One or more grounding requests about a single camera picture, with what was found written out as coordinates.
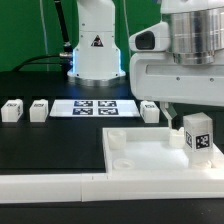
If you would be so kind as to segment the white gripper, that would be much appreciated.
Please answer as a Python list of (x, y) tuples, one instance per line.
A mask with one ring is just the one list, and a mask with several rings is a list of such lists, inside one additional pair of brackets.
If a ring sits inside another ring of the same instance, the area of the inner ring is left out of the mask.
[(178, 65), (168, 53), (135, 53), (130, 60), (130, 85), (138, 100), (160, 101), (172, 128), (172, 103), (224, 106), (224, 52), (207, 65)]

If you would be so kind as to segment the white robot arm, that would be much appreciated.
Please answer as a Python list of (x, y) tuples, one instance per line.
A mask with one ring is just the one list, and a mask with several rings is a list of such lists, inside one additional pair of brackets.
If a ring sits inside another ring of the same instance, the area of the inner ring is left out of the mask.
[[(112, 0), (77, 0), (79, 42), (71, 81), (107, 85), (125, 75)], [(130, 85), (139, 100), (224, 106), (224, 0), (161, 0), (161, 20), (129, 38)]]

